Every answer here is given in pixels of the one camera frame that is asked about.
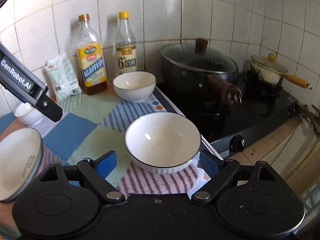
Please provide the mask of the white ribbed bowl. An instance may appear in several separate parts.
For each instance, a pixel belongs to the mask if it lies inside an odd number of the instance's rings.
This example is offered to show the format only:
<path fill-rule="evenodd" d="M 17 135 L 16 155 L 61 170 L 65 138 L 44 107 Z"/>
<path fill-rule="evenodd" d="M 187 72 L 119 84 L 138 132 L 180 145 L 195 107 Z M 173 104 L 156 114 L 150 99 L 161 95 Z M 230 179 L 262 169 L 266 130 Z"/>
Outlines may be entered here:
<path fill-rule="evenodd" d="M 156 77 L 149 72 L 129 72 L 112 81 L 117 95 L 128 102 L 139 102 L 150 96 L 156 87 Z"/>
<path fill-rule="evenodd" d="M 172 174 L 189 166 L 198 154 L 201 135 L 185 116 L 155 112 L 133 121 L 125 132 L 132 161 L 156 174 Z"/>
<path fill-rule="evenodd" d="M 36 125 L 44 117 L 40 111 L 32 107 L 29 103 L 20 103 L 14 112 L 14 116 L 26 126 Z"/>

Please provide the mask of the white sunshine plate black rim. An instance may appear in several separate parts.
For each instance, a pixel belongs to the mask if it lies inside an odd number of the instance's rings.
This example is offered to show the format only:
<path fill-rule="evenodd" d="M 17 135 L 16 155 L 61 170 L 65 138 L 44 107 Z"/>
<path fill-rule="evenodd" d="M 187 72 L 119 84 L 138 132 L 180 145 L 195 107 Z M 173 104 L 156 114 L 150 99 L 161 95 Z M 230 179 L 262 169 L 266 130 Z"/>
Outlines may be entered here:
<path fill-rule="evenodd" d="M 1 141 L 1 202 L 11 202 L 36 176 L 43 156 L 42 138 L 33 128 L 21 128 Z"/>

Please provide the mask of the white green salt bag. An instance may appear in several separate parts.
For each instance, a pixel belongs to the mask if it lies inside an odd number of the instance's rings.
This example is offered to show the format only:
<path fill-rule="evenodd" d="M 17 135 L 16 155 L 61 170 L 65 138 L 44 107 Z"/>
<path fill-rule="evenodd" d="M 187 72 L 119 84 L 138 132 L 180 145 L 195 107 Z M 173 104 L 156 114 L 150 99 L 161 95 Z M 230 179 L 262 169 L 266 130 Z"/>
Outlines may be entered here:
<path fill-rule="evenodd" d="M 57 102 L 82 92 L 76 72 L 67 54 L 48 60 L 45 70 L 50 78 Z"/>

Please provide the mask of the black gas stove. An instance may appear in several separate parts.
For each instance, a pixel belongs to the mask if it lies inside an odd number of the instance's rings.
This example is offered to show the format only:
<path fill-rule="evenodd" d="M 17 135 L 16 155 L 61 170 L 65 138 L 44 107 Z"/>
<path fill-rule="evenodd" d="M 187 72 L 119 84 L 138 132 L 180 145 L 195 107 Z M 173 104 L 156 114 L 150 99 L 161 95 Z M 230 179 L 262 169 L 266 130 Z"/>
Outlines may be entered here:
<path fill-rule="evenodd" d="M 281 90 L 270 98 L 260 98 L 249 87 L 245 74 L 238 86 L 242 107 L 224 104 L 217 96 L 201 92 L 179 92 L 166 83 L 154 90 L 165 110 L 189 119 L 223 158 L 243 151 L 298 114 L 297 100 Z"/>

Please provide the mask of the oil bottle yellow label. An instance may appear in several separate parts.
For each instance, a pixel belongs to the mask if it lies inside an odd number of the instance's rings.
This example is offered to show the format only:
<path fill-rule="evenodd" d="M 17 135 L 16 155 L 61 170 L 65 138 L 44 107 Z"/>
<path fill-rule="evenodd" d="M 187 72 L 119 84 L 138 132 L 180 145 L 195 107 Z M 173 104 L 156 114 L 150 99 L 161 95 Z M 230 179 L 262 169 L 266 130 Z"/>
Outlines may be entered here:
<path fill-rule="evenodd" d="M 89 14 L 79 16 L 76 53 L 86 94 L 93 95 L 106 90 L 107 72 L 103 49 L 100 37 L 91 25 Z"/>

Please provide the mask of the vinegar bottle yellow cap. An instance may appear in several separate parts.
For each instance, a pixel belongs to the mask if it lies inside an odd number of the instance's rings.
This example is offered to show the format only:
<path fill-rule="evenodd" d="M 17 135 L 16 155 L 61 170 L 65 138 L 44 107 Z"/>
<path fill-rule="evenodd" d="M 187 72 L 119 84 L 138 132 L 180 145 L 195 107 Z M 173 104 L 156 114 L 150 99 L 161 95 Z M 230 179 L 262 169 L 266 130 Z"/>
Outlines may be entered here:
<path fill-rule="evenodd" d="M 137 70 L 136 38 L 130 27 L 129 12 L 119 12 L 118 18 L 115 41 L 118 74 L 134 72 Z"/>

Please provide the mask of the black pot glass lid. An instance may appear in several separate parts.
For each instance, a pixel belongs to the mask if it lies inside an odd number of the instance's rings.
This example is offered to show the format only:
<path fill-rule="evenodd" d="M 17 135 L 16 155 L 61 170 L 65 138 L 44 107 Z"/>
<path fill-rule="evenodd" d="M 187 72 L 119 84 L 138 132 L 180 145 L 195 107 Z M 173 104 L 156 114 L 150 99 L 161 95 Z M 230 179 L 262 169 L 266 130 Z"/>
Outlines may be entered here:
<path fill-rule="evenodd" d="M 223 53 L 209 48 L 208 41 L 197 38 L 193 44 L 176 43 L 160 49 L 165 83 L 193 92 L 212 92 L 224 104 L 242 106 L 242 91 L 237 86 L 239 68 Z"/>

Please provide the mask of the cream enamel milk pot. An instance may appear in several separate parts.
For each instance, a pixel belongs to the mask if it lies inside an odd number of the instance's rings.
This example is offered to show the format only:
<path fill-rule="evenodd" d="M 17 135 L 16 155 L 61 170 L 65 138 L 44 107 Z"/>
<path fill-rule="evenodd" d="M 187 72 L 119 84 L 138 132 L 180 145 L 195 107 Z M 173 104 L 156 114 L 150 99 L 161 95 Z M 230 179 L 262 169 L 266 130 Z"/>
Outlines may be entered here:
<path fill-rule="evenodd" d="M 257 73 L 259 78 L 264 82 L 275 86 L 282 86 L 284 79 L 298 85 L 299 87 L 312 90 L 312 85 L 308 81 L 290 75 L 287 68 L 276 62 L 274 53 L 269 53 L 267 57 L 251 56 L 251 68 Z"/>

